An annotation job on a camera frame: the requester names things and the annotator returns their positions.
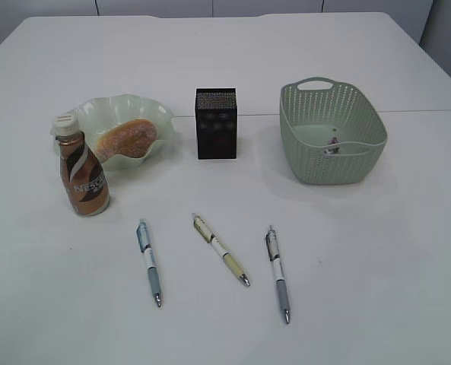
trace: yellow pen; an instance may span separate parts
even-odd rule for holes
[[[207,227],[205,222],[200,218],[199,215],[193,213],[193,225],[196,230],[205,238],[207,243],[210,243],[217,254],[224,260],[225,265],[233,272],[235,277],[240,280],[242,284],[246,287],[250,287],[250,281],[247,277],[246,273],[240,267],[240,265],[235,261],[233,256],[227,249],[222,245],[222,243],[218,240],[218,238],[211,232],[211,230]]]

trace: pen grip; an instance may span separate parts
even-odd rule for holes
[[[148,279],[151,285],[152,294],[160,294],[161,286],[159,285],[159,276],[155,267],[148,269]]]
[[[240,276],[244,273],[242,268],[239,266],[239,264],[237,264],[237,261],[235,261],[235,259],[232,257],[230,253],[226,253],[224,255],[224,262],[225,265],[227,265],[227,267],[233,272],[233,274],[237,278],[240,278]]]
[[[281,309],[290,309],[289,299],[287,298],[286,282],[284,280],[276,281],[276,290],[278,291],[279,307]]]

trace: bottle label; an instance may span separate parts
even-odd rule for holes
[[[103,175],[103,170],[100,165],[95,165],[90,173],[90,182],[84,185],[73,185],[73,189],[76,192],[86,192],[85,196],[80,200],[80,202],[89,202],[95,199],[102,192],[105,186],[105,175]]]
[[[71,182],[76,173],[83,167],[88,158],[88,146],[83,143],[73,151],[66,159],[66,168],[68,170],[68,179]]]

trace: bowl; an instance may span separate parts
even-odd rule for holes
[[[102,163],[104,170],[125,170],[139,166],[147,158],[156,154],[166,140],[174,133],[171,110],[156,100],[137,95],[99,97],[68,111],[78,118],[80,129],[85,134],[88,147],[95,151],[99,138],[110,129],[134,119],[147,119],[157,130],[157,140],[149,147],[145,156],[133,158],[116,154]]]

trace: nescafe bottle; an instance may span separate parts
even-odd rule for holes
[[[73,209],[79,215],[99,214],[109,204],[109,188],[78,120],[66,114],[57,117],[52,126],[59,144],[61,179]]]

